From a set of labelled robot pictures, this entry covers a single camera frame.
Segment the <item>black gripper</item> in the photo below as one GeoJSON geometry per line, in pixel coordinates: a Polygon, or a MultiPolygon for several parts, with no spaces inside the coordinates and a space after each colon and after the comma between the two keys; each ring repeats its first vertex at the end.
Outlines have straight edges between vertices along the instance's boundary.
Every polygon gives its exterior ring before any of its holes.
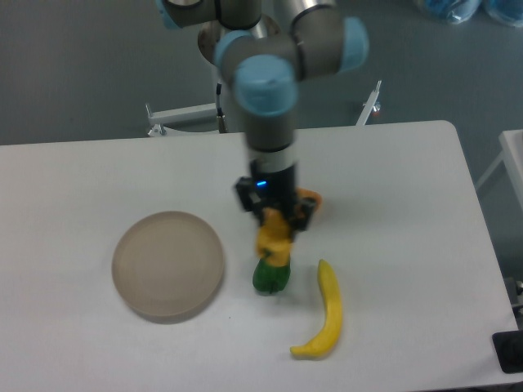
{"type": "Polygon", "coordinates": [[[264,209],[279,210],[292,231],[307,230],[313,217],[314,203],[300,203],[297,197],[297,164],[281,171],[263,172],[256,161],[249,164],[251,176],[241,176],[235,192],[245,212],[251,212],[262,226],[264,209]]]}

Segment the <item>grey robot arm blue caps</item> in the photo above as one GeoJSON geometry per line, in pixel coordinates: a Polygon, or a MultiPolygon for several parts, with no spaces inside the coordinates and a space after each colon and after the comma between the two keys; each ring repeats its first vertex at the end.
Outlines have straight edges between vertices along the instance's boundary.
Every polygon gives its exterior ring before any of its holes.
{"type": "Polygon", "coordinates": [[[257,37],[259,1],[158,1],[156,7],[168,28],[208,22],[225,28],[211,62],[236,103],[248,147],[250,174],[235,184],[239,201],[260,224],[272,208],[292,231],[306,230],[319,204],[296,185],[297,85],[359,68],[369,53],[364,23],[342,16],[334,1],[286,1],[288,31],[257,37]]]}

